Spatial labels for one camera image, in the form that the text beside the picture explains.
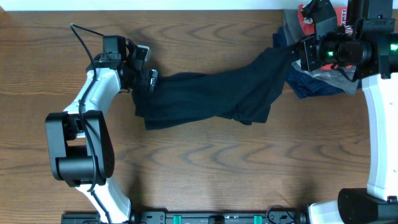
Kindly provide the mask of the black t-shirt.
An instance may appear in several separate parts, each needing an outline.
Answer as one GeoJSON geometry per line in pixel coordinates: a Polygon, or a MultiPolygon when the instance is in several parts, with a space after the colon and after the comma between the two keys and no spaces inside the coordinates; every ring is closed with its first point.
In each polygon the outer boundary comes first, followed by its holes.
{"type": "Polygon", "coordinates": [[[184,72],[161,77],[152,93],[134,90],[135,114],[146,129],[164,129],[215,116],[245,125],[265,123],[281,95],[293,46],[267,48],[248,65],[214,74],[184,72]]]}

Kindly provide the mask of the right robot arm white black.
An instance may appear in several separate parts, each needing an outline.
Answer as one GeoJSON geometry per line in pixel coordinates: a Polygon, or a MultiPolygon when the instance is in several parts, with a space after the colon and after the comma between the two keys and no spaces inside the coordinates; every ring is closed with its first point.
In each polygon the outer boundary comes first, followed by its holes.
{"type": "Polygon", "coordinates": [[[397,221],[397,34],[330,32],[307,35],[298,43],[301,68],[356,66],[362,81],[371,143],[365,188],[345,188],[338,198],[307,207],[307,223],[388,223],[397,221]]]}

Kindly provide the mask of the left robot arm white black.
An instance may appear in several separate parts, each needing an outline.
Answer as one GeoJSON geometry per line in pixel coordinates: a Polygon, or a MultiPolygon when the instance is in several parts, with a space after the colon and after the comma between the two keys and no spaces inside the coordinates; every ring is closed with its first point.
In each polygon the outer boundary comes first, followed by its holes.
{"type": "Polygon", "coordinates": [[[94,60],[86,75],[74,101],[45,119],[54,178],[83,193],[98,211],[95,217],[63,218],[63,222],[137,223],[131,200],[113,177],[114,149],[105,116],[121,90],[153,92],[159,73],[120,60],[94,60]]]}

